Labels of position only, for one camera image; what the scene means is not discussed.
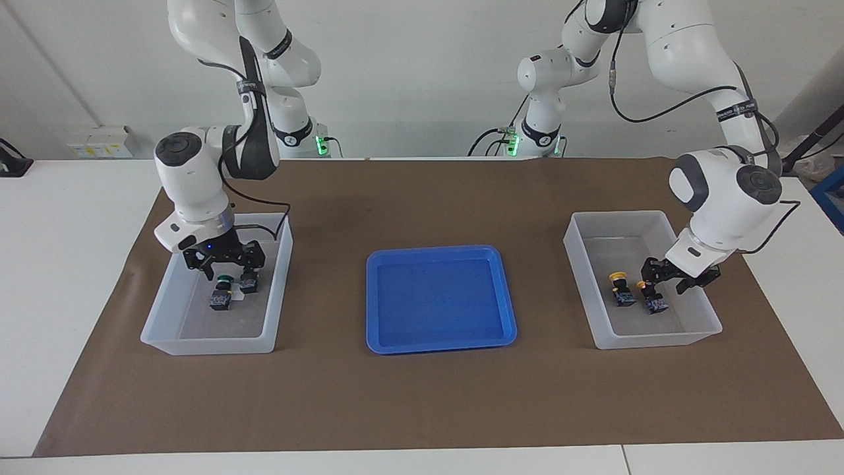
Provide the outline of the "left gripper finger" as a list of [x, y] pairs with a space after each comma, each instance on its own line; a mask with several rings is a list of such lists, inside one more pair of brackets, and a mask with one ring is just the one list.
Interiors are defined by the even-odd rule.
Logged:
[[641, 268], [641, 291], [643, 295], [657, 293], [656, 285], [673, 277], [673, 264], [667, 259], [648, 257]]
[[692, 277], [689, 274], [682, 272], [679, 276], [679, 281], [675, 286], [675, 289], [678, 295], [683, 295], [691, 288], [705, 288], [707, 285], [714, 282], [714, 280], [717, 280], [720, 276], [720, 269], [707, 269], [697, 277]]

